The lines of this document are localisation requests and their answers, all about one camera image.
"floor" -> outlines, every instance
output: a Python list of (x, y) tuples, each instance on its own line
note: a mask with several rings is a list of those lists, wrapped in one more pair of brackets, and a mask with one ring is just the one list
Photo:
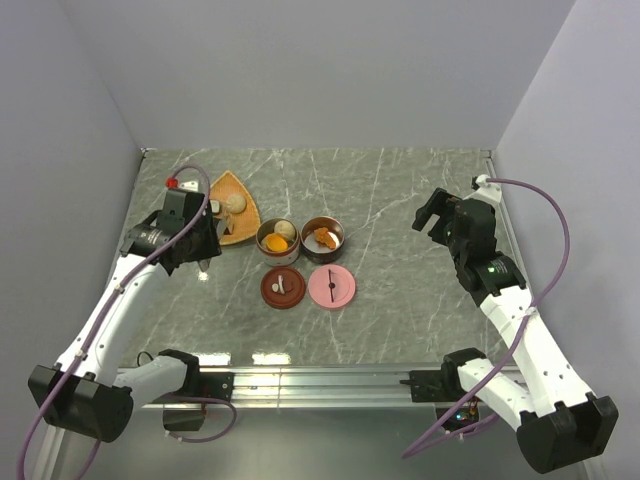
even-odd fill
[[(139, 351), (175, 348), (202, 364), (331, 365), (440, 362), (478, 347), (490, 358), (505, 350), (500, 336), (458, 284), (445, 247), (411, 229), (415, 210), (436, 187), (470, 193), (471, 177), (487, 173), (487, 152), (474, 149), (149, 150), (142, 163), (125, 229), (161, 207), (164, 181), (187, 162), (212, 181), (232, 170), (262, 220), (282, 216), (299, 228), (329, 215), (348, 236), (337, 263), (356, 277), (358, 293), (328, 312), (307, 295), (290, 310), (267, 306), (260, 281), (269, 267), (251, 241), (225, 247), (208, 275), (195, 265), (176, 270), (149, 306), (122, 366)], [(189, 180), (195, 176), (185, 174)], [(502, 219), (498, 247), (512, 254)], [(317, 265), (293, 265), (309, 278)]]

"gray wall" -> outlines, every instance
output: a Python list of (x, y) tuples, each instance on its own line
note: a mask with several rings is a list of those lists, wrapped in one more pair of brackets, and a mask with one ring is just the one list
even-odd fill
[[(566, 211), (573, 250), (544, 303), (558, 343), (620, 421), (604, 454), (611, 479), (640, 470), (640, 3), (578, 0), (498, 147), (500, 174), (535, 183)], [(509, 189), (539, 291), (562, 252), (550, 207)]]
[(574, 0), (61, 0), (145, 147), (494, 148)]
[(0, 1), (0, 65), (0, 478), (14, 478), (27, 378), (99, 297), (140, 151), (57, 2)]

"woven basket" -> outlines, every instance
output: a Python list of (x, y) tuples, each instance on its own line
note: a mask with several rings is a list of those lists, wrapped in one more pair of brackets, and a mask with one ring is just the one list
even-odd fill
[(224, 172), (220, 178), (213, 183), (211, 191), (209, 192), (209, 198), (219, 201), (224, 213), (224, 205), (227, 202), (227, 198), (234, 193), (241, 194), (247, 200), (247, 208), (245, 208), (242, 213), (226, 214), (233, 222), (233, 233), (222, 236), (220, 245), (223, 246), (248, 240), (252, 238), (258, 231), (258, 228), (260, 228), (260, 213), (258, 213), (256, 203), (242, 182), (238, 180), (238, 177), (230, 170)]

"pink lid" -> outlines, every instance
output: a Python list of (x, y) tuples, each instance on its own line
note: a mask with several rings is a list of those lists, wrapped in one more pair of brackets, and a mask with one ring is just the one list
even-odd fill
[(356, 279), (340, 265), (324, 265), (311, 274), (309, 294), (316, 305), (337, 310), (353, 300)]

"table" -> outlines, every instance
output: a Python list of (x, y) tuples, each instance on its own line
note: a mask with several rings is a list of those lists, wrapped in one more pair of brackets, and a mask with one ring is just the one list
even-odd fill
[[(126, 231), (161, 207), (164, 182), (185, 163), (205, 168), (212, 182), (232, 170), (254, 198), (263, 220), (282, 216), (299, 228), (329, 215), (343, 224), (345, 252), (337, 262), (356, 277), (345, 309), (329, 312), (307, 295), (290, 310), (267, 306), (260, 281), (269, 267), (254, 243), (224, 247), (207, 275), (196, 265), (177, 269), (149, 305), (122, 366), (138, 352), (175, 348), (203, 365), (395, 364), (440, 362), (477, 347), (495, 359), (505, 346), (460, 287), (445, 247), (411, 229), (415, 210), (436, 187), (464, 196), (471, 177), (488, 173), (479, 149), (205, 149), (148, 150), (124, 225)], [(181, 174), (191, 180), (196, 174)], [(517, 253), (499, 212), (498, 247)], [(309, 278), (317, 265), (293, 265)]]

